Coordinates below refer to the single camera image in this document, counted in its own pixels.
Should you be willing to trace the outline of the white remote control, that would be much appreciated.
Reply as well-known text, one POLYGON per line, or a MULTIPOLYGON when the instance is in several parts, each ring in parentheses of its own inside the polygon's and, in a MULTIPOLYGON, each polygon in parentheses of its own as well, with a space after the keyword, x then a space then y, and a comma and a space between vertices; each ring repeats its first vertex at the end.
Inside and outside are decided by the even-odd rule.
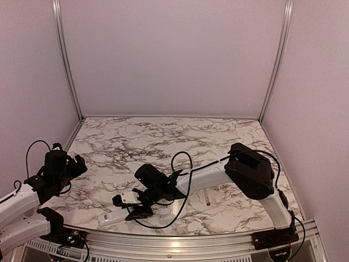
POLYGON ((133 210, 134 210, 133 207, 129 207, 128 209, 119 209, 117 211, 100 215, 98 217, 98 223, 101 227, 105 227, 105 226, 114 225, 120 222, 126 222, 127 216, 133 210))

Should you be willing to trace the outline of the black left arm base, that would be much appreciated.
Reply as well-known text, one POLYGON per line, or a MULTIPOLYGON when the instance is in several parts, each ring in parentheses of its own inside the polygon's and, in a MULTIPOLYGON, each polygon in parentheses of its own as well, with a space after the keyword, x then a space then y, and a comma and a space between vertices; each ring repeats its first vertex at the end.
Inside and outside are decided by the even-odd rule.
POLYGON ((65 230, 62 234, 48 234, 40 237, 43 240, 59 244, 61 247, 74 247, 83 249, 87 238, 87 232, 82 230, 65 230))

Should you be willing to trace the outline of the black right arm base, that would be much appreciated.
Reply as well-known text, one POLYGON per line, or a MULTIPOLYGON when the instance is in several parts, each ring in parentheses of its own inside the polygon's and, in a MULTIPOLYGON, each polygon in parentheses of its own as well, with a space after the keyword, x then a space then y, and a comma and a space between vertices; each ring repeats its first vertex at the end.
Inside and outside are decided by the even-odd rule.
POLYGON ((291 228, 271 229, 252 234, 255 250, 274 248, 299 240, 298 232, 291 228))

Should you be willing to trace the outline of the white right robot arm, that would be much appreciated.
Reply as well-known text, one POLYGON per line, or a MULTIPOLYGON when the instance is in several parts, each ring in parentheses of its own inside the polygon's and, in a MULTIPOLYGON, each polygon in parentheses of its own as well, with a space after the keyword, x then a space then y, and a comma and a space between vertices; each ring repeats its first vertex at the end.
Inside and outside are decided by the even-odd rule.
POLYGON ((134 176, 146 190, 134 188, 123 193, 121 207, 128 210, 128 221, 147 218, 153 214, 152 206, 160 200, 187 200, 198 190, 232 182, 247 198, 263 206, 275 228, 270 232, 270 240, 280 245, 291 236, 294 214, 278 189, 279 174, 274 173, 270 158, 268 152, 235 143, 226 157, 198 168, 190 166, 188 171, 172 169, 169 176, 151 164, 144 164, 134 176))

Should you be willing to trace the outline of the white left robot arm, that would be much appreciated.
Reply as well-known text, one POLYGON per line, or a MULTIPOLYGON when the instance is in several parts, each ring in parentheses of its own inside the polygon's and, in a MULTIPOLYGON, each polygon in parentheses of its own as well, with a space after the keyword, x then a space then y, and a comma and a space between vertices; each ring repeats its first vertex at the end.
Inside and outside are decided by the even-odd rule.
POLYGON ((63 216, 43 205, 60 196, 73 179, 87 170, 80 155, 70 157, 63 150, 52 150, 46 153, 36 175, 16 181, 18 187, 1 199, 1 256, 37 237, 65 242, 69 231, 63 216))

